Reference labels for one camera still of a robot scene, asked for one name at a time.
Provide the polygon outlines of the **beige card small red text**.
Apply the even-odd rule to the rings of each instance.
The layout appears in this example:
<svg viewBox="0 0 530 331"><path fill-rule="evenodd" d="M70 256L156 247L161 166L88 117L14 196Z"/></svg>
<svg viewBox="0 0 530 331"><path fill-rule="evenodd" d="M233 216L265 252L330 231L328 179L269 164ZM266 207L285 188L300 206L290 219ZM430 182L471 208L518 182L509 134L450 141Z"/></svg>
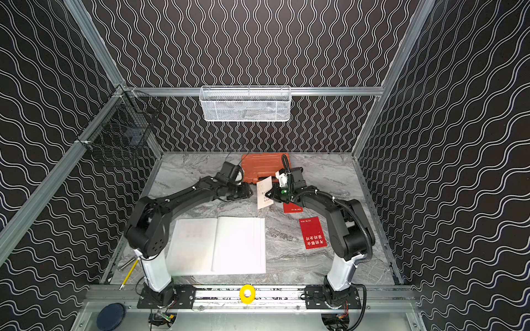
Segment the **beige card small red text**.
<svg viewBox="0 0 530 331"><path fill-rule="evenodd" d="M274 204L274 201L266 196L266 193L268 193L272 188L272 177L266 177L257 183L258 210Z"/></svg>

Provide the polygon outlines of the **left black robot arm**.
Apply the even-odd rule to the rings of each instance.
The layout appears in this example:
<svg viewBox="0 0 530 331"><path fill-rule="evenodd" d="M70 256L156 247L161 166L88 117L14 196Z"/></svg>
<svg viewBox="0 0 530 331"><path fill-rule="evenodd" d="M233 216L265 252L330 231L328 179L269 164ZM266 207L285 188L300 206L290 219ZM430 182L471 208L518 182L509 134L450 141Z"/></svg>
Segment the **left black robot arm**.
<svg viewBox="0 0 530 331"><path fill-rule="evenodd" d="M176 218L211 201L221 199L232 202L252 195L249 183L203 177L192 186L169 196L141 198L128 220L124 237L142 262L149 289L161 293L172 283L166 267L165 249L170 239L171 223Z"/></svg>

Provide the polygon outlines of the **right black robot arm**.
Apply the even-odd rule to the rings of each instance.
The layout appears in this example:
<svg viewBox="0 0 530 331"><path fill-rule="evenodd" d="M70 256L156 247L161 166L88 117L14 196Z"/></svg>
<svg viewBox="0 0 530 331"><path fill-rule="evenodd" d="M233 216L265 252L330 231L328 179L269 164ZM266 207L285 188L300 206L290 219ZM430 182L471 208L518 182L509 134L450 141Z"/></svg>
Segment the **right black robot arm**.
<svg viewBox="0 0 530 331"><path fill-rule="evenodd" d="M353 294L352 281L358 265L371 260L375 236L359 201L345 201L308 186L302 173L301 167L281 169L266 197L314 210L325 218L334 258L322 291L324 301L338 307Z"/></svg>

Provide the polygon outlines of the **white photo album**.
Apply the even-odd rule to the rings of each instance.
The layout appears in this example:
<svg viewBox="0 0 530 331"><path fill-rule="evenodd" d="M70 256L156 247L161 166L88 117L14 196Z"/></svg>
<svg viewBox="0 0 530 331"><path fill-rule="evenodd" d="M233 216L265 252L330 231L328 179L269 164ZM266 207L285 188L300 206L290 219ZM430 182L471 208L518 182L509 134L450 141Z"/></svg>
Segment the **white photo album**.
<svg viewBox="0 0 530 331"><path fill-rule="evenodd" d="M265 219L178 219L166 255L171 276L266 273Z"/></svg>

